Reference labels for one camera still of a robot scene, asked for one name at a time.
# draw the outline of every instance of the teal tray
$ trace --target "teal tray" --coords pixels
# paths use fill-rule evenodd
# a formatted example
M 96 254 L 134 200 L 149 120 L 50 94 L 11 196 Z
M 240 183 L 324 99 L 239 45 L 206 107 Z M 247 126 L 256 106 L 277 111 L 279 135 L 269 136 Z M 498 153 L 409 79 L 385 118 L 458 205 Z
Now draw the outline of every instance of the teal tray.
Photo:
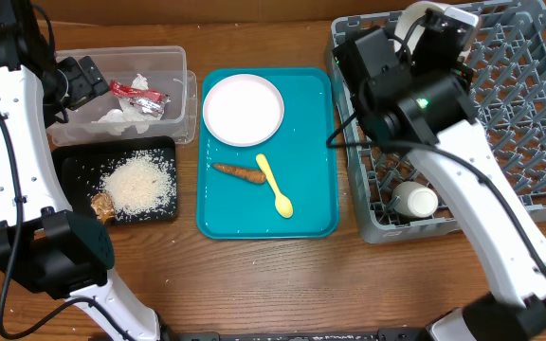
M 225 240 L 326 237 L 337 228 L 339 216 L 337 156 L 325 144 L 334 130 L 328 76 L 312 67 L 219 69 L 204 80 L 202 103 L 214 84 L 238 74 L 263 77 L 278 88 L 285 108 L 282 126 L 265 142 L 238 148 L 213 137 L 202 115 L 195 217 L 199 229 L 212 239 Z M 268 184 L 254 185 L 211 166 L 258 169 L 259 153 L 292 201 L 290 219 L 278 214 Z

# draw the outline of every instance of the spoon handle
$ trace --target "spoon handle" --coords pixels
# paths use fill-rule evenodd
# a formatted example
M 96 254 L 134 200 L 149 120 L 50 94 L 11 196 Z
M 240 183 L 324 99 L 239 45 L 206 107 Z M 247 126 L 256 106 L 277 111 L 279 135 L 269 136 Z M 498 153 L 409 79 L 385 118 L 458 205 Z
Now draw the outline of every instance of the spoon handle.
M 260 167 L 261 171 L 263 171 L 266 181 L 268 181 L 269 185 L 273 189 L 273 192 L 275 192 L 275 195 L 277 196 L 282 194 L 280 192 L 280 188 L 277 186 L 275 177 L 273 177 L 273 171 L 271 171 L 271 167 L 269 166 L 269 162 L 266 160 L 266 157 L 263 154 L 256 155 L 256 163 L 258 164 L 258 167 Z

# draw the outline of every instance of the brown food piece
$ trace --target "brown food piece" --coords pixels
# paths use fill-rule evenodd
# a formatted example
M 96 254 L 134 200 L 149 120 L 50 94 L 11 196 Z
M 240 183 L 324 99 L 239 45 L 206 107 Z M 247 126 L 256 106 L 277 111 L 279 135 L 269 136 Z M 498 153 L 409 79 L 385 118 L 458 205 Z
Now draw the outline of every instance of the brown food piece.
M 237 176 L 238 178 L 247 180 L 254 184 L 264 184 L 266 181 L 266 177 L 264 176 L 264 173 L 260 170 L 253 170 L 253 169 L 247 169 L 243 167 L 237 167 L 237 166 L 231 166 L 231 165 L 223 165 L 223 164 L 214 164 L 212 165 L 217 170 L 227 173 L 230 175 Z
M 113 200 L 107 193 L 98 193 L 92 197 L 92 209 L 96 212 L 98 220 L 103 224 L 115 217 Z

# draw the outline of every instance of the green light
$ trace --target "green light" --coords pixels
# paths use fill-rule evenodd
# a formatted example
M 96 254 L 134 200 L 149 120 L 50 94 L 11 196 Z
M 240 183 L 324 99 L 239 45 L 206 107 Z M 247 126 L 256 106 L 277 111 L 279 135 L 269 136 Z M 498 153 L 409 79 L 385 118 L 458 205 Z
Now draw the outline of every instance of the green light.
M 418 106 L 421 107 L 421 109 L 425 109 L 428 106 L 428 100 L 426 99 L 417 99 L 416 103 L 418 103 Z

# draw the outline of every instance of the black tray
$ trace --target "black tray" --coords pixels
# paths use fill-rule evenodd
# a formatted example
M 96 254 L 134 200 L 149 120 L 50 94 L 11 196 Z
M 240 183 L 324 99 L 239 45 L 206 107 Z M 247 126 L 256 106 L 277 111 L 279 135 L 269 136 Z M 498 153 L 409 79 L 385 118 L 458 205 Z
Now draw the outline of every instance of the black tray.
M 52 152 L 54 169 L 63 188 L 64 195 L 73 211 L 96 218 L 91 207 L 92 197 L 99 193 L 100 177 L 111 173 L 111 164 L 117 164 L 131 157 L 133 152 L 154 151 L 163 156 L 172 166 L 168 173 L 176 186 L 176 151 L 174 141 L 167 136 L 145 137 L 113 142 L 91 143 L 61 147 Z M 157 212 L 141 213 L 133 216 L 116 214 L 111 224 L 128 224 L 153 221 L 168 221 L 178 211 L 178 192 L 167 206 L 158 207 Z

